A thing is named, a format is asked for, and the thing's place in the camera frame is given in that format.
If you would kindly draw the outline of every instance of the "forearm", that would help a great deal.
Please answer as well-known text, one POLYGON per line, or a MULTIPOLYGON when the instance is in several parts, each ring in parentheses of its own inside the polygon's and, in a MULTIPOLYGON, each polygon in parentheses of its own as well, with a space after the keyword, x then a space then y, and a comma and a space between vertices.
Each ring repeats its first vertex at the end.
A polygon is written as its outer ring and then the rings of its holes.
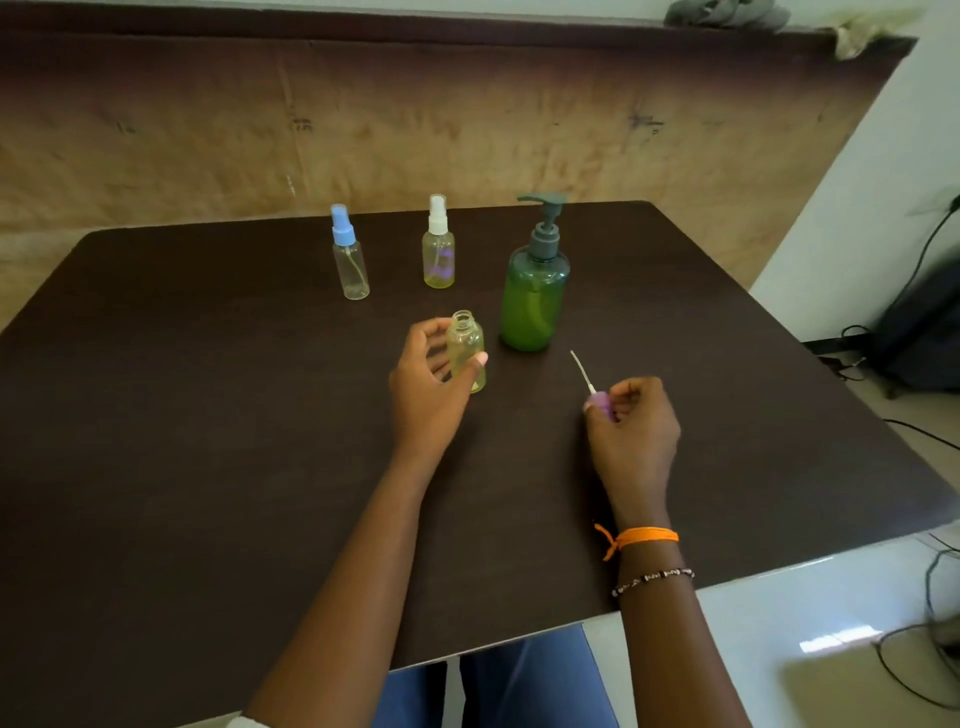
POLYGON ((367 726, 390 668, 433 467, 395 458, 245 712, 271 728, 367 726))
MULTIPOLYGON (((662 505, 623 506, 618 511, 621 530, 641 525, 670 527, 662 505)), ((685 567, 674 542, 633 544, 621 551, 618 584, 685 567)), ((638 584, 619 601, 639 725, 750 725, 688 577, 638 584)))

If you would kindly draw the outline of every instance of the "black and silver bracelet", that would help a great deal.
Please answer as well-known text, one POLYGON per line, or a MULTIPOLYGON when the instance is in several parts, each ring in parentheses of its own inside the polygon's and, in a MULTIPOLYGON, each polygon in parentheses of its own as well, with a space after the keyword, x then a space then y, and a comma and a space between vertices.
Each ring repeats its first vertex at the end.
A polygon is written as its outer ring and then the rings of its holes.
POLYGON ((631 587, 635 587, 637 584, 646 584, 648 581, 653 581, 654 579, 665 579, 668 576, 689 576, 691 579, 695 576, 693 569, 668 569, 666 571, 656 571, 654 573, 647 573, 643 576, 639 576, 634 579, 629 584, 624 584, 613 590, 613 596, 620 596, 626 592, 631 587))

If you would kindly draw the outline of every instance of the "person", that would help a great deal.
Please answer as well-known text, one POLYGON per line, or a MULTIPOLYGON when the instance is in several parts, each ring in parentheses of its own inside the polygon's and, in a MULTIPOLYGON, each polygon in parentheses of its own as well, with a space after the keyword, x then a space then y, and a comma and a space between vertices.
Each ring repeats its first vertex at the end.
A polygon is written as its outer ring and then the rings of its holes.
MULTIPOLYGON (((450 323, 410 328, 390 374, 395 441, 387 470, 293 640, 230 728, 439 728, 445 663, 389 677, 388 670, 420 505, 487 363, 478 353, 444 381, 450 323)), ((655 377, 621 381, 610 396, 616 422, 593 405, 584 414, 616 526, 669 528, 666 487, 680 438, 670 400, 655 377)), ((676 542, 635 543, 620 551, 618 584, 684 568, 676 542)), ((638 725, 750 725, 688 573, 641 580, 619 605, 638 725)), ((465 728, 617 724, 579 625, 464 655, 461 675, 465 728)))

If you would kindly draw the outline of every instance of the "leg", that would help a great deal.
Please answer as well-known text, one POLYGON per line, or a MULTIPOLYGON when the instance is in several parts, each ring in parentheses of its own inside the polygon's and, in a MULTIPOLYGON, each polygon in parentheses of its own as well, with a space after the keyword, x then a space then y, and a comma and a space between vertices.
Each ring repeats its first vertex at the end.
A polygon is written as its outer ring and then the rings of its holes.
POLYGON ((446 662, 392 671, 372 728, 440 728, 445 690, 446 662))
POLYGON ((463 728, 616 728, 579 624, 460 658, 463 728))

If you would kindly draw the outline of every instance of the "bottle cap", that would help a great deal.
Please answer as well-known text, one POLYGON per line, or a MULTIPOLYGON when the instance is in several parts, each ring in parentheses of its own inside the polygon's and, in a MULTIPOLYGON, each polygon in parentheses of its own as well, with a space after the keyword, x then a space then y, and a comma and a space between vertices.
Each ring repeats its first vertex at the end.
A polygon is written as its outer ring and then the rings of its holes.
POLYGON ((446 197, 430 195, 429 230, 431 235, 446 235, 446 197))
POLYGON ((333 242, 344 248, 353 245, 357 241, 357 236, 353 232, 353 225, 350 224, 347 206, 331 205, 330 213, 333 215, 333 242))
POLYGON ((537 260, 553 260, 557 257, 560 248, 560 228, 556 220, 564 208, 566 195, 522 195, 517 197, 521 202, 533 201, 543 203, 543 220, 538 222, 530 233, 530 244, 527 252, 537 260))

